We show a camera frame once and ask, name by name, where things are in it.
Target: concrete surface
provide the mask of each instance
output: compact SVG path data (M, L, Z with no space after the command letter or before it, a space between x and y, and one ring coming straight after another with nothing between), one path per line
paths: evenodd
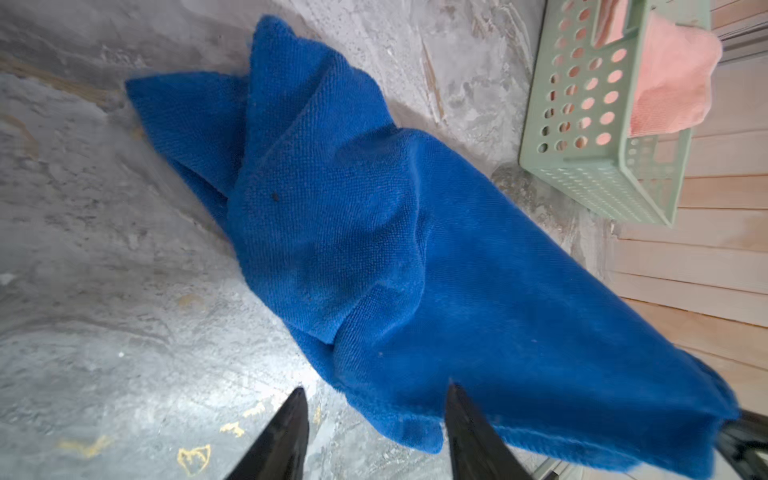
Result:
M278 14L600 272L605 223L516 166L543 0L0 0L0 478L223 478L294 386L307 478L449 478L384 439L245 286L126 78L244 72ZM518 452L533 468L538 455Z

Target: towel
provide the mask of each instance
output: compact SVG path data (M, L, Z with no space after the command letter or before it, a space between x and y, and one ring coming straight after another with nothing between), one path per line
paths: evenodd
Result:
M383 435L440 451L453 381L524 449L712 472L715 435L738 413L722 379L457 153L397 128L338 52L264 17L245 78L126 86L250 288Z
M601 3L595 47L624 37L627 3ZM629 136L674 134L700 124L712 107L712 72L722 56L720 39L711 31L649 12Z

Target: round hole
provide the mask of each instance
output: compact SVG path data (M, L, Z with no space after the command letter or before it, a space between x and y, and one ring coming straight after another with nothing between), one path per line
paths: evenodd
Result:
M605 145L609 141L611 141L611 134L609 134L608 132L604 132L602 134L599 134L598 137L595 139L595 142L598 145Z
M611 55L611 61L622 61L626 56L627 56L627 49L619 48L614 52L613 55Z
M623 75L621 70L614 70L614 71L612 71L611 74L608 75L608 83L609 84L613 84L613 83L616 83L617 81L621 80L621 75Z
M619 92L617 91L609 91L607 94L605 94L605 97L603 98L603 101L607 104L614 103L619 98Z
M600 123L602 123L603 125L608 125L614 120L614 118L616 118L616 115L614 115L614 112L607 111L600 116Z

